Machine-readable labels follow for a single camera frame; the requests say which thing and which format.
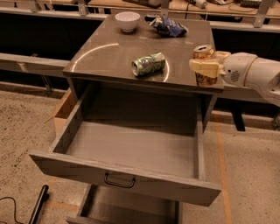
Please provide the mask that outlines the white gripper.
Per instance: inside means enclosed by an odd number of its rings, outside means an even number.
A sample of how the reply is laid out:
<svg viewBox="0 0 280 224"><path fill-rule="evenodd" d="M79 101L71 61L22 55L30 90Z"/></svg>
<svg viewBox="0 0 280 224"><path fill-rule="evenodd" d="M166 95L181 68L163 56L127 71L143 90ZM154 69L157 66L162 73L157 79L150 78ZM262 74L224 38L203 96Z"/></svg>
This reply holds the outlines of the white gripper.
<svg viewBox="0 0 280 224"><path fill-rule="evenodd" d="M246 52L230 54L230 52L216 51L215 58L190 59L189 67L197 74L210 78L221 75L227 84L243 87L246 74L257 56Z"/></svg>

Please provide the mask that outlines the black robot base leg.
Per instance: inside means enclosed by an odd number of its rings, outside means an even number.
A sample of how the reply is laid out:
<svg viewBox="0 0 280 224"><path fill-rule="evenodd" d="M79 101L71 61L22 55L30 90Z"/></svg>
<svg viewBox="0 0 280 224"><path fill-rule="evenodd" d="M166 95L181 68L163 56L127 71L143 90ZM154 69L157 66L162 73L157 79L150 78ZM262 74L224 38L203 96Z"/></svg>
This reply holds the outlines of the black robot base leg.
<svg viewBox="0 0 280 224"><path fill-rule="evenodd" d="M42 208L44 202L48 200L48 197L49 197L48 190L49 190L48 185L43 185L42 186L41 191L38 195L37 202L35 204L35 207L33 208L31 218L30 218L28 224L36 224L37 223L41 208Z"/></svg>

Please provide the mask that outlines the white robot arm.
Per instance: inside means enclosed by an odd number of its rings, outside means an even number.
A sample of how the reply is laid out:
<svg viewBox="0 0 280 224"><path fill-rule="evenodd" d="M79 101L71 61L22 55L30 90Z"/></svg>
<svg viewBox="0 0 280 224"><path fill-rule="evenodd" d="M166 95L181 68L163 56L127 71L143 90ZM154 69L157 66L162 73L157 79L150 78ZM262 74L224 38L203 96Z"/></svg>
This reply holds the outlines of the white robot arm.
<svg viewBox="0 0 280 224"><path fill-rule="evenodd" d="M230 85L255 90L264 100L280 106L280 62L255 54L217 51L213 59L191 59L192 71L210 78L219 75Z"/></svg>

